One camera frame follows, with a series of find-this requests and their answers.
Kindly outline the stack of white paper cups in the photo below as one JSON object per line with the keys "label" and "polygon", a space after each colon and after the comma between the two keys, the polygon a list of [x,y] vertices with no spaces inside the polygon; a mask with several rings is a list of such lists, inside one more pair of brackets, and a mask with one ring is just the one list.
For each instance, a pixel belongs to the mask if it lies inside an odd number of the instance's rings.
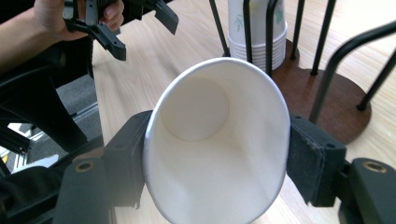
{"label": "stack of white paper cups", "polygon": [[[249,1],[252,63],[261,70],[265,70],[266,66],[266,12],[269,1]],[[228,0],[230,54],[240,60],[247,59],[243,2]],[[287,30],[284,0],[277,0],[273,16],[272,69],[277,69],[285,60]]]}

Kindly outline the dark frame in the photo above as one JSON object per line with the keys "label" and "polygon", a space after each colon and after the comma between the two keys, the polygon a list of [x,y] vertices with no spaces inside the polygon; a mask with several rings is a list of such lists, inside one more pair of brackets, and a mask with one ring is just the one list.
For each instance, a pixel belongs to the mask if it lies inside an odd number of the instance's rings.
{"label": "dark frame", "polygon": [[96,146],[67,112],[56,89],[92,74],[92,45],[54,45],[0,76],[0,120],[28,121],[68,153]]}

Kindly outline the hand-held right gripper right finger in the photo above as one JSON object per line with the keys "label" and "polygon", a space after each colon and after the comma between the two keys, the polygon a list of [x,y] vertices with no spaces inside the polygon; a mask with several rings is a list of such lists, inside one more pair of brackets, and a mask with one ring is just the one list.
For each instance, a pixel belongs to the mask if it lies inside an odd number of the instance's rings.
{"label": "hand-held right gripper right finger", "polygon": [[287,175],[305,203],[331,207],[332,183],[344,166],[346,147],[303,117],[290,116],[290,149]]}

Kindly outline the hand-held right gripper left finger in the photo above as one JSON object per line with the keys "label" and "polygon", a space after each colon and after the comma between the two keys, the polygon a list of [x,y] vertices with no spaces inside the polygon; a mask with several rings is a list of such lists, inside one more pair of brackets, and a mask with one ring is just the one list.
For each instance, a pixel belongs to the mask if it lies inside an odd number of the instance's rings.
{"label": "hand-held right gripper left finger", "polygon": [[138,208],[145,186],[143,147],[152,111],[131,116],[105,147],[104,161],[111,202]]}

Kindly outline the single white paper cup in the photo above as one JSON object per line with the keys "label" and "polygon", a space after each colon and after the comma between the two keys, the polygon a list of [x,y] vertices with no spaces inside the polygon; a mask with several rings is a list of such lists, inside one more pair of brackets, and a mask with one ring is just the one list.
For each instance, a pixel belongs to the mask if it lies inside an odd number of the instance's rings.
{"label": "single white paper cup", "polygon": [[249,224],[276,199],[289,144],[285,100],[261,69],[233,58],[196,64],[148,123],[149,194],[171,224]]}

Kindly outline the metal floor rail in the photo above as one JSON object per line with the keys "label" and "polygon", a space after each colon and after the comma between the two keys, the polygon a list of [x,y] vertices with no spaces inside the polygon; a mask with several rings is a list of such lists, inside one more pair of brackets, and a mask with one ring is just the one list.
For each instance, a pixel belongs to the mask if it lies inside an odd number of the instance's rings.
{"label": "metal floor rail", "polygon": [[93,103],[81,109],[72,115],[72,119],[75,123],[97,121],[99,117],[99,106],[97,103]]}

